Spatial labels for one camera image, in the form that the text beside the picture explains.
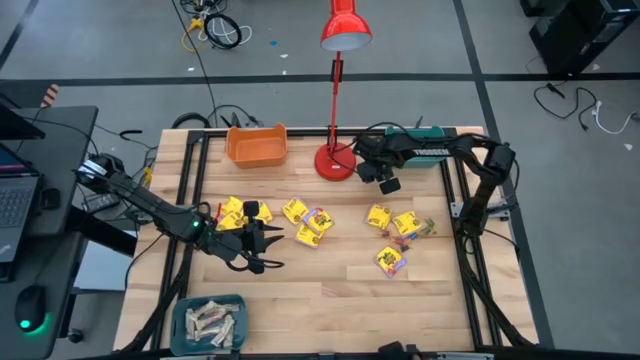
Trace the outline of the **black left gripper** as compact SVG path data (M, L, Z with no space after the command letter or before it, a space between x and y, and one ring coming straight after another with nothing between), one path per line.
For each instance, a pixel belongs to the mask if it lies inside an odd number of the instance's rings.
M247 261L244 267L232 266L236 272L250 271L253 274L262 274L266 265L259 257L268 247L283 238L283 235L266 237L264 231L282 231L282 227L264 224L262 220L252 220L242 229L233 231L233 234L241 240L240 255Z

